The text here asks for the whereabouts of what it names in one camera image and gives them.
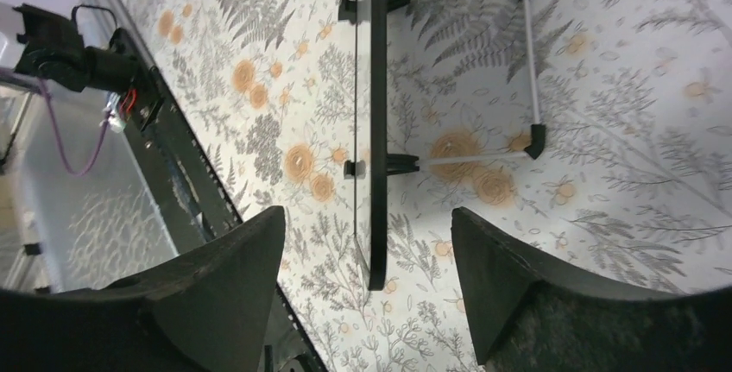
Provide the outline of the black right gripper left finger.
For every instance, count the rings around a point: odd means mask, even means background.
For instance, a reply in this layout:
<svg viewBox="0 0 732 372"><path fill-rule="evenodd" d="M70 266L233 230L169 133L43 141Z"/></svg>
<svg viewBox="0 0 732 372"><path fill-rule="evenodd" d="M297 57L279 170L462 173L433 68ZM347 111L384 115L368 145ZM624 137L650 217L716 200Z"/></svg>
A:
<svg viewBox="0 0 732 372"><path fill-rule="evenodd" d="M1 293L4 371L254 371L285 242L271 206L102 289Z"/></svg>

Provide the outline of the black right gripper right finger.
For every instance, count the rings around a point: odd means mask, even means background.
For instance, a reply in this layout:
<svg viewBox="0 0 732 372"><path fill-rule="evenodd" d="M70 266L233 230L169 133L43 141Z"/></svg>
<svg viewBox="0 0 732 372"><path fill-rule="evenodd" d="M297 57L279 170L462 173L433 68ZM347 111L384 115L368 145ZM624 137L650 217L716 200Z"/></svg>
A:
<svg viewBox="0 0 732 372"><path fill-rule="evenodd" d="M731 291L681 295L612 280L475 212L451 240L476 361L488 371L728 371Z"/></svg>

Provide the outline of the white whiteboard black frame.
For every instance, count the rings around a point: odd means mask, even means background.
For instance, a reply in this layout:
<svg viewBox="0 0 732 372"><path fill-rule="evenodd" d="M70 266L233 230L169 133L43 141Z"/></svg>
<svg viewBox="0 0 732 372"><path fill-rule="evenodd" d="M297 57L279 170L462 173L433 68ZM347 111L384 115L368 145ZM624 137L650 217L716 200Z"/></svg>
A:
<svg viewBox="0 0 732 372"><path fill-rule="evenodd" d="M410 154L390 154L388 152L388 123L387 123L387 55L388 55L388 14L406 7L410 0L340 0L338 6L338 20L347 21L355 26L356 38L359 38L363 22L370 24L370 30L365 33L366 44L356 44L356 51L368 53L366 67L370 73L365 73L366 84L370 86L367 96L362 100L369 102L369 107L355 109L354 124L368 124L367 136L354 134L355 142L369 142L370 159L367 164L364 160L355 159L346 161L344 175L346 179L369 180L366 193L368 200L367 230L369 234L369 255L363 256L360 245L357 250L362 263L363 277L367 281L369 291L381 291L386 283L388 265L388 177L407 173L416 173L420 166L444 165L462 162L501 160L513 157L531 157L536 160L543 153L546 146L546 126L541 122L540 102L535 71L535 53L533 49L533 14L531 0L519 0L524 10L526 33L526 56L530 74L531 97L533 108L533 122L531 125L531 144L523 151L515 154L483 154L473 156L449 157L447 159L429 160L420 162L418 156ZM359 111L367 111L366 119L358 119Z"/></svg>

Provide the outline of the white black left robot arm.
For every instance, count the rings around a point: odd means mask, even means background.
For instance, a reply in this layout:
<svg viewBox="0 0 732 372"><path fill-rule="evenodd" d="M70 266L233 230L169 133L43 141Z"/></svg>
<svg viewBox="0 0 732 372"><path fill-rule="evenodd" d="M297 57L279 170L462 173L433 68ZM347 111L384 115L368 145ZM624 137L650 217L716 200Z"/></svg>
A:
<svg viewBox="0 0 732 372"><path fill-rule="evenodd" d="M50 79L70 91L85 88L127 92L142 63L111 41L107 48L87 46L79 32L80 9L105 7L78 4L65 17L24 3L1 4L1 68L14 74Z"/></svg>

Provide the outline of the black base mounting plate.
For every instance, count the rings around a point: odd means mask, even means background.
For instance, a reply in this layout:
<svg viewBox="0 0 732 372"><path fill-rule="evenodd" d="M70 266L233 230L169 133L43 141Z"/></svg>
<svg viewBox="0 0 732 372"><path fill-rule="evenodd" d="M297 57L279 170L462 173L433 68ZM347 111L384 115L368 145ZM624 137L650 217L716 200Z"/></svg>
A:
<svg viewBox="0 0 732 372"><path fill-rule="evenodd" d="M253 218L242 218L237 211L138 34L119 28L110 41L122 44L125 53L142 63L142 71L131 87L137 100L125 135L160 204L178 256L214 241ZM324 369L322 359L276 279L260 362L254 371Z"/></svg>

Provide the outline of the floral table mat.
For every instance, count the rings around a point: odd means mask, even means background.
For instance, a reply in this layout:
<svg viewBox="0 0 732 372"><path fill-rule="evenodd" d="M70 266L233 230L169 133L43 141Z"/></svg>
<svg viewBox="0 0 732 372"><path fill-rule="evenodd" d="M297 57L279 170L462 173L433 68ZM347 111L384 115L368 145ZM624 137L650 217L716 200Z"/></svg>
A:
<svg viewBox="0 0 732 372"><path fill-rule="evenodd" d="M558 258L671 293L731 282L731 0L532 0L546 146L388 177L369 291L370 24L340 0L122 0L238 211L287 214L279 282L329 371L476 371L450 238L464 206ZM388 14L388 152L515 154L533 108L519 0Z"/></svg>

